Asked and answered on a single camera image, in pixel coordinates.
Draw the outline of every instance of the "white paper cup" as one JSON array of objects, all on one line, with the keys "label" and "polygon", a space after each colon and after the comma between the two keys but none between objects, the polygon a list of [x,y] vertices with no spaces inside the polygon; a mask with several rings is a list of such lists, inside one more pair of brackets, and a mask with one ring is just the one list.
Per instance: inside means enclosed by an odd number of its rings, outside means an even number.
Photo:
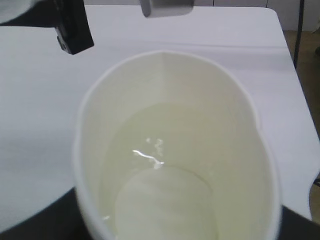
[{"label": "white paper cup", "polygon": [[[274,240],[281,215],[279,182],[252,101],[221,66],[171,51],[144,53],[119,63],[84,98],[73,164],[78,203],[93,238],[115,239],[98,210],[102,165],[108,164],[106,149],[125,120],[157,103],[183,104],[216,116],[212,124],[222,130],[219,138],[233,143],[227,154],[216,156],[219,161],[214,166],[212,159],[188,166],[197,169],[200,177],[215,171],[214,181],[206,182],[214,189],[212,227],[217,239]],[[117,171],[126,168],[124,162]]]}]

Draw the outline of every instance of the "dark surface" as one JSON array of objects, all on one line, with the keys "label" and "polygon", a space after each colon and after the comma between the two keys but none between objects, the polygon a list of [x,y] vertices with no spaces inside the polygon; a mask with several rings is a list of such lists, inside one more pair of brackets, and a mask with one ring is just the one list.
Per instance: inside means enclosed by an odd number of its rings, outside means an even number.
[{"label": "dark surface", "polygon": [[[0,240],[92,240],[71,189],[37,215],[0,234]],[[278,240],[320,240],[320,226],[282,208]]]}]

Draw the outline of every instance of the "wall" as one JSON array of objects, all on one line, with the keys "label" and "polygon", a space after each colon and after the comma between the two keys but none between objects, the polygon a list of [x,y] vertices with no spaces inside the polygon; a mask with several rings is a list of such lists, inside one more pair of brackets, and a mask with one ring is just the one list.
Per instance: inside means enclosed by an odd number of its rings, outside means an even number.
[{"label": "wall", "polygon": [[[138,5],[139,0],[84,0],[86,4]],[[215,6],[265,7],[274,9],[284,30],[296,30],[300,0],[214,0]],[[212,6],[213,0],[195,0],[196,6]],[[320,0],[305,0],[303,30],[315,30],[320,17]]]}]

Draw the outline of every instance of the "floor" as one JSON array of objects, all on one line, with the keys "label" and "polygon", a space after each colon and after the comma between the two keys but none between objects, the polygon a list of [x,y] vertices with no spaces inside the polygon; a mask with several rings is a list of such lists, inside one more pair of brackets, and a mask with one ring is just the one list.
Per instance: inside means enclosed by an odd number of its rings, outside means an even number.
[{"label": "floor", "polygon": [[[295,49],[296,34],[295,31],[284,32],[291,55]],[[320,56],[315,55],[315,49],[319,46],[320,34],[303,32],[297,64],[297,74],[318,136],[320,136]],[[320,187],[312,186],[309,201],[312,219],[320,224]]]}]

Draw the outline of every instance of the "black object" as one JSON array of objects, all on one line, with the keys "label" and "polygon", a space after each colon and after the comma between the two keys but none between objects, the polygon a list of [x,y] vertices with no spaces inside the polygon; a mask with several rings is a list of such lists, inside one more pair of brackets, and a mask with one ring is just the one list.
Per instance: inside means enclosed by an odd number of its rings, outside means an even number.
[{"label": "black object", "polygon": [[43,0],[0,26],[55,28],[61,48],[72,55],[94,46],[83,0]]},{"label": "black object", "polygon": [[[319,240],[320,226],[282,207],[278,240]],[[0,240],[92,240],[72,188],[35,216],[0,233]]]},{"label": "black object", "polygon": [[320,178],[317,178],[316,180],[314,180],[313,184],[320,187]]},{"label": "black object", "polygon": [[297,30],[297,33],[296,33],[294,56],[293,56],[293,65],[294,65],[295,68],[297,68],[297,64],[298,64],[302,27],[303,27],[303,24],[304,24],[304,11],[305,11],[305,0],[300,0],[298,30]]}]

